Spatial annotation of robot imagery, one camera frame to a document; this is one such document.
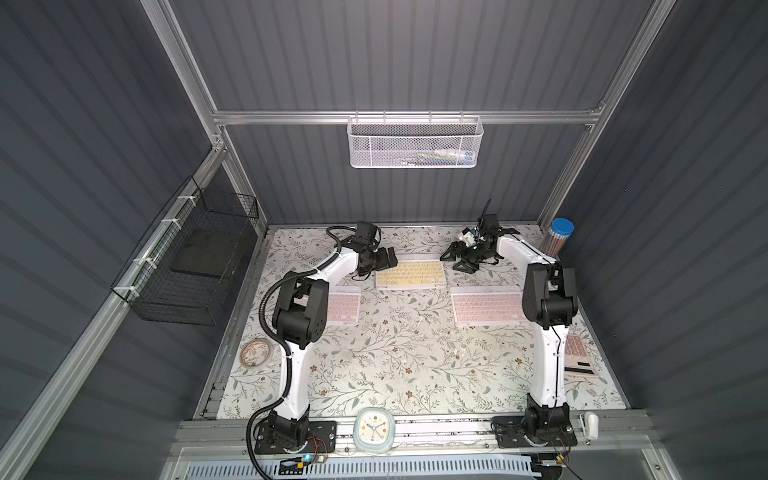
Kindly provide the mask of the yellow keyboard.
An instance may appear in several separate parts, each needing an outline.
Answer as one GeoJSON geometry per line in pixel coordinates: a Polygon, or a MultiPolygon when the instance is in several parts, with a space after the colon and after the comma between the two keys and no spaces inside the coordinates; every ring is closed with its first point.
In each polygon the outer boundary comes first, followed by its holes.
{"type": "Polygon", "coordinates": [[[404,261],[376,273],[379,290],[440,289],[446,286],[444,267],[438,260],[404,261]]]}

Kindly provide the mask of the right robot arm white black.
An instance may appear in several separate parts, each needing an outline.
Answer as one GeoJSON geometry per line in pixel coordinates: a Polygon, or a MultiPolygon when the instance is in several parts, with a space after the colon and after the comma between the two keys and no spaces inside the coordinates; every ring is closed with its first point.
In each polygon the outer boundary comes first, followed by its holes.
{"type": "Polygon", "coordinates": [[[534,324],[536,350],[528,393],[530,411],[551,424],[566,413],[565,347],[569,327],[578,313],[575,270],[540,251],[495,214],[483,213],[464,229],[440,256],[452,269],[474,274],[483,264],[511,262],[523,274],[521,309],[534,324]]]}

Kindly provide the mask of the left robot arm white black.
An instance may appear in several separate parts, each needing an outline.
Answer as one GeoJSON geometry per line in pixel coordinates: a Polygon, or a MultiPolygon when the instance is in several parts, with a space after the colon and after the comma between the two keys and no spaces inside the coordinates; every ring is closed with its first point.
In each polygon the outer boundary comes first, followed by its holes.
{"type": "Polygon", "coordinates": [[[283,390],[274,407],[274,424],[296,431],[309,424],[311,354],[327,325],[331,288],[348,276],[365,280],[398,265],[394,249],[381,245],[381,229],[373,223],[332,225],[326,234],[334,242],[332,253],[308,270],[287,272],[259,305],[260,325],[281,349],[283,390]]]}

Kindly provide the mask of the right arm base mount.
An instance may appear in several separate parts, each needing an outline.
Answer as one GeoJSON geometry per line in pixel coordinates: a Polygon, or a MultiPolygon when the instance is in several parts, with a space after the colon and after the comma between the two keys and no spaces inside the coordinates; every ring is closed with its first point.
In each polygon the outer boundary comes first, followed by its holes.
{"type": "Polygon", "coordinates": [[[500,448],[575,447],[574,429],[567,418],[553,416],[535,419],[525,416],[495,416],[491,431],[500,448]]]}

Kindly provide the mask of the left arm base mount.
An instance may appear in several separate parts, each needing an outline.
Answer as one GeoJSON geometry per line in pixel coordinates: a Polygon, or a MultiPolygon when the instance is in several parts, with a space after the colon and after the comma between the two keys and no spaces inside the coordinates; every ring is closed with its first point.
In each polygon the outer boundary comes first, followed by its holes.
{"type": "Polygon", "coordinates": [[[333,453],[337,439],[335,421],[308,421],[294,425],[277,420],[260,421],[254,428],[253,451],[259,455],[333,453]]]}

